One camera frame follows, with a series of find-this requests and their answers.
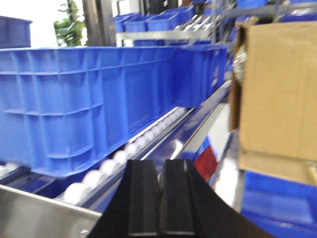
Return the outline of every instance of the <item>green leaves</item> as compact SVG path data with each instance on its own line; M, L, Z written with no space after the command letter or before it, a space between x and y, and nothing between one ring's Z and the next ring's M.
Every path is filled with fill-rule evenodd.
M54 22L57 43L59 46L63 44L67 46L80 46L85 23L77 20L80 17L77 15L79 9L73 0L67 0L67 4L64 3L61 7L63 9L59 9L58 11L65 12L67 17L61 21Z

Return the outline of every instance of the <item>brown cardboard box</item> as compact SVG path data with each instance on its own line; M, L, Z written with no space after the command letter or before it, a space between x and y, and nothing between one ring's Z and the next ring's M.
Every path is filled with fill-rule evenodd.
M240 168L317 184L317 22L251 26Z

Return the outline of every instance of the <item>white wall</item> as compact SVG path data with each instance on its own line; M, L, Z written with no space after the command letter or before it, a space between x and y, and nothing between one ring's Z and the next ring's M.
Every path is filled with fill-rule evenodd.
M63 19L64 0L0 0L0 15L31 20L31 46L57 46L53 23Z

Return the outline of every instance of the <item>white roller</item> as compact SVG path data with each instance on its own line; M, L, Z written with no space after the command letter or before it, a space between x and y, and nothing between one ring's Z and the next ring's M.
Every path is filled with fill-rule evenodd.
M161 133L164 129L165 123L162 123L162 121L156 125L156 130L159 131L159 133Z
M107 175L100 170L90 170L82 181L85 185L92 188L97 187L103 180L107 178Z
M8 173L7 168L3 165L0 165L0 177L7 174L7 173Z
M179 111L179 113L182 115L183 113L185 113L186 109L185 108L178 108L177 109Z
M151 131L151 130L146 131L143 136L145 138L148 138L149 141L151 141L155 138L155 135L154 135L153 131Z
M170 120L171 120L172 122L174 122L174 121L178 118L178 116L175 115L174 113L172 113L172 114L169 115L168 117L170 118Z
M115 161L119 162L121 165L123 165L127 162L128 159L130 159L130 157L131 157L131 155L128 154L126 151L119 150L114 154L113 160L115 160Z
M82 182L72 183L64 192L63 200L67 203L76 205L82 200L92 188Z
M144 148L147 143L149 142L149 140L147 138L145 138L144 136L140 136L135 140L135 143L140 146L141 148Z
M11 163L11 162L8 162L5 164L5 167L6 167L6 170L7 172L11 172L13 170L16 170L17 168L19 168L20 166L16 163Z
M171 125L172 122L173 122L173 118L171 118L170 116L166 117L164 120L163 120L167 126Z
M133 155L135 155L138 150L139 150L140 146L137 145L136 143L132 142L130 144L127 144L125 147L124 147L124 150L127 152L127 154L132 157Z
M101 164L99 170L102 171L106 176L110 176L118 167L120 166L120 163L116 160L105 160Z
M162 121L158 124L158 126L161 128L161 131L163 131L165 128L168 127L168 123L167 123L166 120L162 120Z

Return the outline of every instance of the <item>blue plastic crate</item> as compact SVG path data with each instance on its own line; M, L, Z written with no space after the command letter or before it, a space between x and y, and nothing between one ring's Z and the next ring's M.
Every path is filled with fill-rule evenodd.
M317 2L317 0L291 0L291 3Z
M175 104L199 107L224 83L228 45L176 47L173 95Z
M116 32L124 32L125 31L125 25L124 23L134 17L140 16L139 12L133 12L126 15L119 15L114 17L114 24L115 24L115 31Z
M179 24L179 14L162 14L148 20L149 31L173 30Z
M164 46L164 40L138 40L134 42L134 46Z
M65 177L171 110L169 48L0 50L0 158Z
M148 20L153 18L155 15L144 15L134 17L124 23L126 31L129 32L140 32L148 30Z
M238 8L253 8L263 7L267 3L267 0L237 0Z
M0 16L0 48L31 47L32 21Z
M298 14L298 15L285 15L282 18L283 22L292 22L292 21L316 21L317 14Z
M192 19L195 14L195 6L181 6L177 8L168 9L161 13L165 14L177 14L179 15L179 23L185 23Z
M211 15L213 13L213 9L209 8L209 9L205 9L204 10L204 15Z
M253 172L245 182L243 215L278 238L317 237L317 187Z
M257 226L276 238L317 238L317 231L294 224L272 221L258 216L244 215Z

